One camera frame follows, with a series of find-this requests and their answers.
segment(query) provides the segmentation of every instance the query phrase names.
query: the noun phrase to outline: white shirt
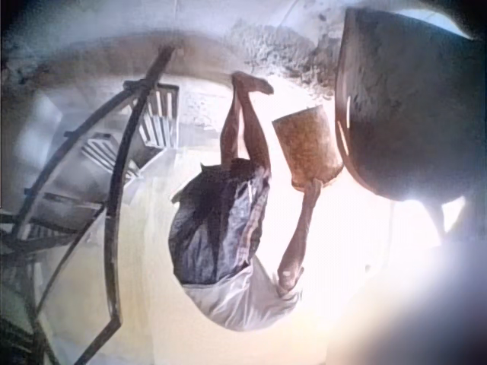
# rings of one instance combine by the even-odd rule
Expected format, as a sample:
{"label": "white shirt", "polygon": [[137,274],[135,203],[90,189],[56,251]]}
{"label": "white shirt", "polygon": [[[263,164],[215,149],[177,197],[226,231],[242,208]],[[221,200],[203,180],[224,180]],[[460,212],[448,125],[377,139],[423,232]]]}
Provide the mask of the white shirt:
{"label": "white shirt", "polygon": [[277,280],[271,281],[255,256],[251,265],[233,277],[212,285],[183,285],[183,289],[205,316],[234,331],[269,327],[301,299],[297,286],[280,295]]}

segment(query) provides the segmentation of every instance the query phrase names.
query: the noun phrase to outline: plaid shorts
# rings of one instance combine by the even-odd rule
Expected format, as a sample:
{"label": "plaid shorts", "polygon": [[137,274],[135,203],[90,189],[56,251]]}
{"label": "plaid shorts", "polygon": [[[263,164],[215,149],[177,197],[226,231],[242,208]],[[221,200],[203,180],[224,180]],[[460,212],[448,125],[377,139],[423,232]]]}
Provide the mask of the plaid shorts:
{"label": "plaid shorts", "polygon": [[249,160],[204,167],[178,194],[169,235],[181,284],[214,284],[250,264],[262,236],[270,175]]}

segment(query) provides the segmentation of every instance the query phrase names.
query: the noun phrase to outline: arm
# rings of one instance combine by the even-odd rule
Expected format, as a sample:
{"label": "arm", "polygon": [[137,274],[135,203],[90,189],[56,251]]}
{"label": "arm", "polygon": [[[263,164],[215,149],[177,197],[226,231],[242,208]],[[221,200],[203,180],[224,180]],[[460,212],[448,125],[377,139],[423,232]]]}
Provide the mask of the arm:
{"label": "arm", "polygon": [[307,234],[310,229],[311,218],[313,217],[314,206],[320,197],[323,185],[317,179],[307,184],[301,215],[296,226],[291,242],[282,256],[281,264],[278,268],[279,286],[289,292],[303,273],[304,254],[306,253]]}

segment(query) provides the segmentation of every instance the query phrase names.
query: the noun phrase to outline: barrel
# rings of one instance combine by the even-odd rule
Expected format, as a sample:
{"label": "barrel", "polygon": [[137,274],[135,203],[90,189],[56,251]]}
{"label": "barrel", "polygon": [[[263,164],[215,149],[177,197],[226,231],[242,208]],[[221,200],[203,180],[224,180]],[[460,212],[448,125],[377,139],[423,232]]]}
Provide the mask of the barrel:
{"label": "barrel", "polygon": [[299,191],[316,178],[329,185],[342,171],[343,162],[323,106],[305,109],[272,122],[286,162],[291,184]]}

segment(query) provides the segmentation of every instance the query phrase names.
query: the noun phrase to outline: man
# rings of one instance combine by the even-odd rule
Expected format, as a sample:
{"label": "man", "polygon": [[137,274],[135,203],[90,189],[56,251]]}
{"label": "man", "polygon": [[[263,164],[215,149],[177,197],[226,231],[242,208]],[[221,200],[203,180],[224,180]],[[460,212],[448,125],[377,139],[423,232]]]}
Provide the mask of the man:
{"label": "man", "polygon": [[[301,298],[307,233],[321,182],[309,182],[294,236],[273,283],[255,257],[266,209],[271,163],[249,93],[273,94],[265,80],[236,72],[234,96],[221,132],[221,165],[202,172],[178,192],[169,236],[174,274],[213,322],[234,331],[263,329],[290,313]],[[240,111],[250,159],[237,155]]]}

